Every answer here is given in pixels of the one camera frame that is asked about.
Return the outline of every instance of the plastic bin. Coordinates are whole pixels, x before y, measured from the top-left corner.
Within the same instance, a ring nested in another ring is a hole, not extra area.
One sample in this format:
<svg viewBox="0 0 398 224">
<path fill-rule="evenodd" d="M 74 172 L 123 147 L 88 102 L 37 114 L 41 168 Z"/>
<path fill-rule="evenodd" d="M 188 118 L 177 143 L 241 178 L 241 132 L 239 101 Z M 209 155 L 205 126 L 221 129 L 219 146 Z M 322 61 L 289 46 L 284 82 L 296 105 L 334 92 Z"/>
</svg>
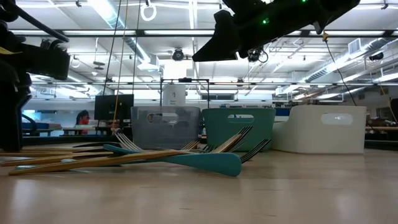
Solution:
<svg viewBox="0 0 398 224">
<path fill-rule="evenodd" d="M 203 110 L 207 143 L 221 145 L 245 126 L 253 126 L 237 152 L 247 152 L 263 139 L 271 139 L 275 110 L 270 108 L 212 108 Z"/>
<path fill-rule="evenodd" d="M 181 149 L 198 140 L 201 121 L 194 106 L 131 108 L 133 142 L 143 149 Z"/>
</svg>

